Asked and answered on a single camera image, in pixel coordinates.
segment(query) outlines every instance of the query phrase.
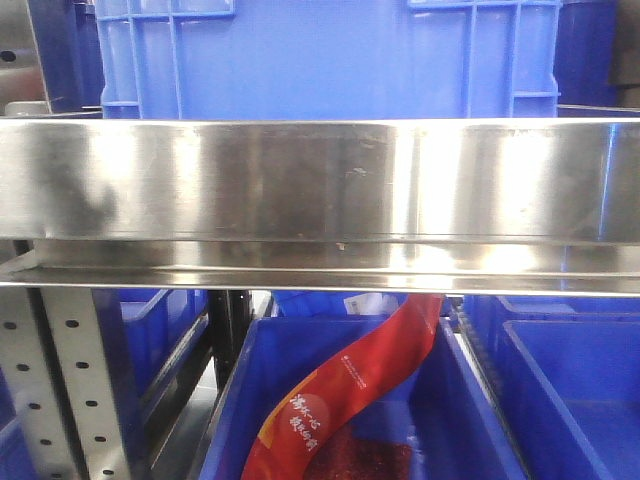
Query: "blue plastic crate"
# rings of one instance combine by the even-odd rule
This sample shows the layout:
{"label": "blue plastic crate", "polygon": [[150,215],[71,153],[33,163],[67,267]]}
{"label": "blue plastic crate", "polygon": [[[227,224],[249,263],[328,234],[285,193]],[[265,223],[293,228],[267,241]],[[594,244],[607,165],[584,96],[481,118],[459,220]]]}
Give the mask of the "blue plastic crate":
{"label": "blue plastic crate", "polygon": [[609,84],[616,9],[617,0],[564,0],[554,68],[562,103],[616,105]]}
{"label": "blue plastic crate", "polygon": [[[314,368],[382,317],[269,318],[249,330],[200,480],[238,480],[270,411]],[[414,450],[411,479],[519,479],[522,470],[447,320],[410,380],[351,422],[355,434]]]}
{"label": "blue plastic crate", "polygon": [[104,89],[95,8],[87,0],[66,0],[76,81],[83,106],[99,106]]}
{"label": "blue plastic crate", "polygon": [[475,346],[493,363],[507,320],[640,321],[640,298],[472,295],[463,306]]}
{"label": "blue plastic crate", "polygon": [[149,387],[176,343],[195,322],[195,294],[195,290],[120,290],[139,394]]}
{"label": "blue plastic crate", "polygon": [[168,290],[155,289],[120,291],[122,319],[140,395],[149,387],[168,355],[168,294]]}
{"label": "blue plastic crate", "polygon": [[38,480],[17,419],[0,429],[0,480]]}
{"label": "blue plastic crate", "polygon": [[96,0],[109,118],[555,116],[559,0]]}
{"label": "blue plastic crate", "polygon": [[640,323],[507,322],[504,414],[535,478],[640,472]]}
{"label": "blue plastic crate", "polygon": [[391,314],[407,299],[406,293],[314,292],[275,290],[272,295],[282,317]]}

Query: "dark red contents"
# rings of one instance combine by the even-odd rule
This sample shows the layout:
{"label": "dark red contents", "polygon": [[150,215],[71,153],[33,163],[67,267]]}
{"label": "dark red contents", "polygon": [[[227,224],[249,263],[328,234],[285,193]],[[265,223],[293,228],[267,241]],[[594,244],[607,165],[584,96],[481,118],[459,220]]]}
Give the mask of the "dark red contents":
{"label": "dark red contents", "polygon": [[411,447],[362,440],[349,424],[311,460],[304,480],[408,480]]}

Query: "shelving unit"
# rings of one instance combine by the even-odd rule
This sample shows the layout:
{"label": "shelving unit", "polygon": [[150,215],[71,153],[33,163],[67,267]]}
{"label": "shelving unit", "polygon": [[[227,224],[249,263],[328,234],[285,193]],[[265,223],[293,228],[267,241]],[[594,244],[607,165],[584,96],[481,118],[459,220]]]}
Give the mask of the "shelving unit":
{"label": "shelving unit", "polygon": [[[56,74],[64,1],[38,4],[0,11],[22,52],[0,107],[44,114],[0,119],[0,365],[43,480],[197,479],[251,289],[640,297],[636,110],[100,120]],[[131,286],[210,289],[141,399],[112,315]]]}

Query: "red plastic package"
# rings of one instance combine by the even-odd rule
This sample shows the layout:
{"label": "red plastic package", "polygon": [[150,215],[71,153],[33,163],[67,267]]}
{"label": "red plastic package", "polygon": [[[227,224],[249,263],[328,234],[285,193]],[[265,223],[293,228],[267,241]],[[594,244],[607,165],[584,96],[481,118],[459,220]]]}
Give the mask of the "red plastic package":
{"label": "red plastic package", "polygon": [[335,432],[422,364],[441,304],[440,295],[410,295],[378,328],[311,372],[262,425],[242,480],[302,480]]}

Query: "perforated metal upright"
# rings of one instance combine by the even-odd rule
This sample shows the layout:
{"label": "perforated metal upright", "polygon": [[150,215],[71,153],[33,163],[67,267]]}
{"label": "perforated metal upright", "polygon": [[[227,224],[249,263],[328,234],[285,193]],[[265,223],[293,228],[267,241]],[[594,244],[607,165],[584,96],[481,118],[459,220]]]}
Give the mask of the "perforated metal upright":
{"label": "perforated metal upright", "polygon": [[[0,260],[16,253],[0,242]],[[88,472],[51,330],[36,289],[0,288],[0,366],[38,476],[84,480]]]}

